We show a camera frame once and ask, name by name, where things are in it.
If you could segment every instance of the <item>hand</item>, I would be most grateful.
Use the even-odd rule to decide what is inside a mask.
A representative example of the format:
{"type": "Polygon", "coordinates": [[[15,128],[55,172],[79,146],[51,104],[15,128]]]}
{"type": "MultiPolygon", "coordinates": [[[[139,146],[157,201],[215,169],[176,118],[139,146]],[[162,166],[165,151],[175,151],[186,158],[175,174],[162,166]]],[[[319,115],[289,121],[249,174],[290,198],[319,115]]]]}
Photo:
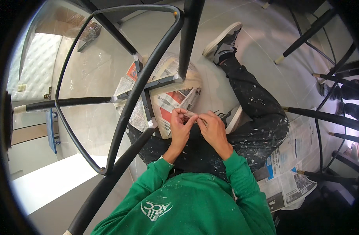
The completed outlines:
{"type": "Polygon", "coordinates": [[[173,109],[172,111],[172,117],[170,119],[172,143],[163,155],[164,160],[171,164],[173,164],[178,155],[182,152],[190,136],[190,129],[194,122],[199,118],[197,114],[188,118],[184,116],[185,113],[187,113],[187,111],[182,108],[173,109]]]}
{"type": "Polygon", "coordinates": [[[212,111],[200,114],[196,121],[205,140],[216,150],[223,160],[233,153],[233,147],[226,139],[223,121],[212,111]]]}

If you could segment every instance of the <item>white logo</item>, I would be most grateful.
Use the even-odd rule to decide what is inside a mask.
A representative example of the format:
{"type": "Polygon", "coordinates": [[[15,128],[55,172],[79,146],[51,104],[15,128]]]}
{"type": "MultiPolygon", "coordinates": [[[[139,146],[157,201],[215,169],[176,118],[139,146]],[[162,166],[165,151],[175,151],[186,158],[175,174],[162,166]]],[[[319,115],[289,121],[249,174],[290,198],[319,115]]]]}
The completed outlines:
{"type": "Polygon", "coordinates": [[[140,203],[140,208],[143,213],[148,216],[148,218],[151,221],[156,221],[158,217],[163,216],[166,212],[170,211],[170,209],[173,207],[171,206],[169,209],[169,205],[171,202],[166,204],[156,204],[153,202],[146,201],[147,206],[143,206],[143,202],[140,203]]]}

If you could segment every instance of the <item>green sweatshirt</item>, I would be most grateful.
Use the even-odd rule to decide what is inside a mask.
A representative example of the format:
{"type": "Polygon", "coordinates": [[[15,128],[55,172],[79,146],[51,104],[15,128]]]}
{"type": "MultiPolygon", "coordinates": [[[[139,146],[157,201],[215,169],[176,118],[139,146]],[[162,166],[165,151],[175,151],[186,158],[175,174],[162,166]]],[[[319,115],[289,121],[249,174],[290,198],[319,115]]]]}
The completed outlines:
{"type": "Polygon", "coordinates": [[[230,184],[208,173],[166,180],[174,165],[150,163],[92,234],[276,234],[266,195],[246,159],[234,151],[224,165],[230,184]]]}

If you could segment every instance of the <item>tiled floor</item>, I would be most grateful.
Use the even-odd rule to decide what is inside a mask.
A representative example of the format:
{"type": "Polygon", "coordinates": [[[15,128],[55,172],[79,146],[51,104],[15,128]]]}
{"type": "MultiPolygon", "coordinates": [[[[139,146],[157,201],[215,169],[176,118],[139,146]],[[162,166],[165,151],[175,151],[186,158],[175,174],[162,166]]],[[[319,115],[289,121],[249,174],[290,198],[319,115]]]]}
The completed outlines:
{"type": "MultiPolygon", "coordinates": [[[[280,65],[273,63],[286,48],[298,37],[298,31],[290,12],[278,5],[262,9],[262,1],[252,0],[207,0],[199,23],[199,28],[191,55],[203,78],[202,94],[194,109],[195,112],[220,110],[227,112],[238,102],[222,70],[202,57],[204,47],[230,24],[241,21],[243,28],[238,35],[236,57],[254,74],[257,80],[279,101],[282,106],[311,109],[318,106],[322,97],[316,86],[313,72],[327,71],[327,62],[307,45],[301,46],[280,65]]],[[[183,1],[173,5],[183,8],[183,1]]],[[[163,12],[144,12],[126,21],[120,31],[140,52],[150,54],[167,29],[174,22],[173,15],[163,12]]],[[[309,26],[307,19],[299,17],[304,27],[309,26]]],[[[180,34],[170,45],[168,51],[179,51],[180,34]]],[[[71,39],[63,39],[54,71],[53,83],[59,75],[61,65],[71,39]]],[[[311,42],[322,48],[316,37],[311,42]]],[[[112,96],[120,77],[130,64],[132,57],[104,29],[100,36],[84,50],[71,56],[61,87],[61,98],[112,96]]],[[[336,101],[328,101],[323,111],[334,112],[336,101]]],[[[76,136],[92,155],[107,155],[117,114],[112,104],[99,104],[63,108],[69,124],[76,136]]],[[[288,114],[292,120],[296,115],[288,114]]],[[[328,162],[330,153],[337,148],[341,140],[329,141],[329,131],[337,125],[320,121],[324,147],[324,162],[328,162]]],[[[77,152],[64,126],[60,125],[61,148],[64,157],[77,152]]],[[[121,148],[129,146],[128,139],[123,140],[121,148]]],[[[144,170],[145,165],[136,159],[131,165],[134,179],[144,170]]]]}

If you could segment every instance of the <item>person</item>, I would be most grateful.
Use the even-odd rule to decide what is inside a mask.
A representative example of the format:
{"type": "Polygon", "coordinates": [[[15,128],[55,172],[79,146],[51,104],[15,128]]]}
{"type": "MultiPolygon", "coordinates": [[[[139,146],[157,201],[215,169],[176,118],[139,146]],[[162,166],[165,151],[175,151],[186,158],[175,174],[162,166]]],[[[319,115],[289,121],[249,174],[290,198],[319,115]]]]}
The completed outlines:
{"type": "MultiPolygon", "coordinates": [[[[344,104],[344,112],[345,114],[349,114],[354,117],[357,121],[359,121],[359,105],[353,103],[344,104]]],[[[336,115],[343,115],[343,104],[339,102],[336,107],[336,115]]]]}
{"type": "MultiPolygon", "coordinates": [[[[276,233],[266,195],[252,172],[283,142],[289,121],[235,58],[241,28],[240,22],[230,25],[203,55],[225,71],[252,121],[226,135],[235,109],[222,118],[212,111],[187,118],[186,110],[173,109],[172,138],[149,139],[139,153],[147,170],[92,234],[276,233]]],[[[131,125],[128,129],[131,141],[141,134],[131,125]]]]}
{"type": "MultiPolygon", "coordinates": [[[[342,87],[335,87],[334,91],[329,96],[329,100],[359,100],[359,79],[353,79],[348,84],[349,86],[342,85],[342,87]]],[[[326,97],[331,91],[326,83],[320,84],[320,95],[326,97]]]]}
{"type": "MultiPolygon", "coordinates": [[[[320,95],[326,97],[331,91],[326,83],[320,85],[320,95]]],[[[328,98],[329,100],[359,100],[359,79],[351,80],[349,86],[342,85],[342,87],[336,86],[331,95],[328,98]]],[[[353,103],[344,104],[345,114],[349,114],[359,121],[359,105],[353,103]]],[[[336,115],[343,115],[342,103],[339,102],[336,108],[336,115]]]]}

